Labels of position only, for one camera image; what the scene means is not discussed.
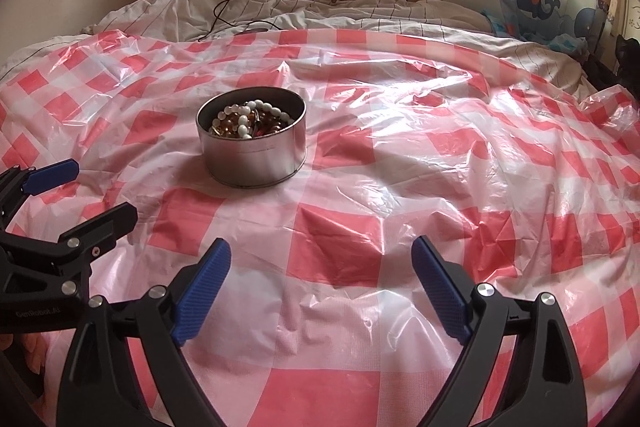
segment metal tin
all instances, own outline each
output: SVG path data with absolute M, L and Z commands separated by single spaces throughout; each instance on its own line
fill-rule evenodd
M 263 100 L 289 114 L 294 123 L 269 136 L 237 140 L 209 134 L 211 122 L 227 105 Z M 306 158 L 306 105 L 296 93 L 279 87 L 245 87 L 205 103 L 196 117 L 204 160 L 222 184 L 240 188 L 268 187 L 293 176 Z

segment plastic sheet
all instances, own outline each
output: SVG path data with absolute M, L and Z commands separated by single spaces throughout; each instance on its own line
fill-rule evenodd
M 222 187 L 204 168 L 196 111 L 258 85 L 306 100 L 306 164 L 276 187 Z M 6 166 L 81 166 L 76 183 L 31 198 L 15 232 L 55 241 L 117 203 L 138 208 L 135 231 L 94 263 L 92 294 L 137 298 L 216 237 L 231 244 L 228 279 L 184 347 L 229 427 L 417 424 L 460 353 L 412 271 L 420 234 L 505 295 L 555 293 L 592 423 L 640 361 L 640 119 L 622 88 L 578 105 L 507 61 L 374 32 L 168 44 L 113 31 L 41 59 L 0 102 Z M 71 335 L 50 336 L 51 424 Z

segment silver bolt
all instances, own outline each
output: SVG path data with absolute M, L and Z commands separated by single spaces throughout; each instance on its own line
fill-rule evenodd
M 71 296 L 78 290 L 78 286 L 73 281 L 65 281 L 62 283 L 62 293 Z
M 104 297 L 102 295 L 94 295 L 89 299 L 89 308 L 99 308 L 103 302 Z
M 495 288 L 491 286 L 489 283 L 482 282 L 477 286 L 478 293 L 482 297 L 491 297 L 495 293 Z
M 149 290 L 149 297 L 152 299 L 161 299 L 166 295 L 166 288 L 164 286 L 154 286 Z
M 544 292 L 540 296 L 540 300 L 542 301 L 543 304 L 546 304 L 547 306 L 553 306 L 554 304 L 556 304 L 556 298 L 553 295 L 551 295 L 551 293 Z

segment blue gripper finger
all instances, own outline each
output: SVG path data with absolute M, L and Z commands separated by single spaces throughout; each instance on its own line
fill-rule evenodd
M 231 268 L 231 247 L 223 239 L 214 241 L 198 264 L 191 284 L 175 306 L 171 336 L 179 346 L 198 336 L 209 309 Z
M 65 160 L 33 171 L 22 184 L 22 191 L 28 196 L 37 196 L 52 188 L 60 187 L 78 178 L 80 166 L 75 160 Z
M 447 274 L 442 258 L 419 237 L 411 248 L 411 260 L 444 330 L 460 344 L 466 344 L 472 334 L 466 301 Z

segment beaded bracelet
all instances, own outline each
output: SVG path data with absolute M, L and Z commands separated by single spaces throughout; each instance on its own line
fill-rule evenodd
M 249 140 L 286 129 L 293 123 L 286 112 L 262 100 L 227 105 L 214 118 L 209 133 L 223 138 Z

